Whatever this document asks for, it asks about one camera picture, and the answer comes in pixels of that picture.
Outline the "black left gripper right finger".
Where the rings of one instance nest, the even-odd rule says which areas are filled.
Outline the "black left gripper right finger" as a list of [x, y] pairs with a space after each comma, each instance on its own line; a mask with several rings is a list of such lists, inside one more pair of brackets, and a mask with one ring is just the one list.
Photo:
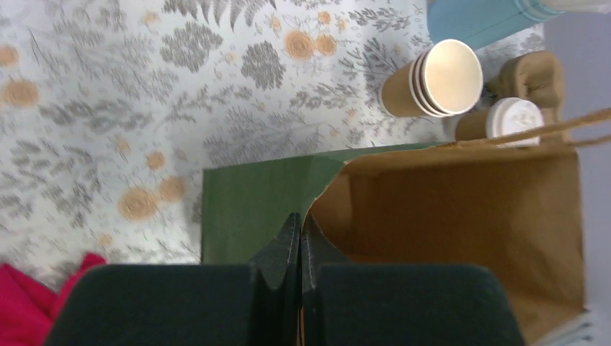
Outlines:
[[500, 281], [477, 265], [353, 262], [308, 216], [302, 345], [523, 345]]

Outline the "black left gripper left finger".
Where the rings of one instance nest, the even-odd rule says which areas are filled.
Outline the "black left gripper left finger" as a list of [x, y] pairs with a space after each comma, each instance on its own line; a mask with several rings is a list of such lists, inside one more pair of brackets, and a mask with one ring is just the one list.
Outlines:
[[103, 265], [71, 291], [47, 345], [298, 345], [301, 218], [238, 265]]

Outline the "green paper bag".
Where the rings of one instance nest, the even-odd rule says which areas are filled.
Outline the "green paper bag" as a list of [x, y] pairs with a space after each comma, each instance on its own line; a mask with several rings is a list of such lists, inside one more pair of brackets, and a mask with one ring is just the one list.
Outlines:
[[585, 310], [581, 186], [572, 128], [608, 109], [512, 136], [307, 154], [206, 169], [206, 264], [237, 264], [291, 213], [355, 260], [480, 265], [500, 279], [528, 343]]

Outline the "brown paper cup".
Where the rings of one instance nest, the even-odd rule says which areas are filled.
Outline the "brown paper cup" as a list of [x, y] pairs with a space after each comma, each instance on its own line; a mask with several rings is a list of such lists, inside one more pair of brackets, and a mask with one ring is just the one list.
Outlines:
[[471, 141], [487, 138], [489, 110], [469, 112], [462, 116], [455, 126], [456, 141]]

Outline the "white plastic cup lid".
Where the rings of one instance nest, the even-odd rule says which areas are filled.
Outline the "white plastic cup lid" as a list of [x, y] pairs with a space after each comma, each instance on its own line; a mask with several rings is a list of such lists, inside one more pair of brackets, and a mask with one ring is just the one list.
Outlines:
[[544, 126], [540, 108], [519, 97], [507, 97], [494, 103], [486, 117], [486, 137], [489, 139], [521, 133]]

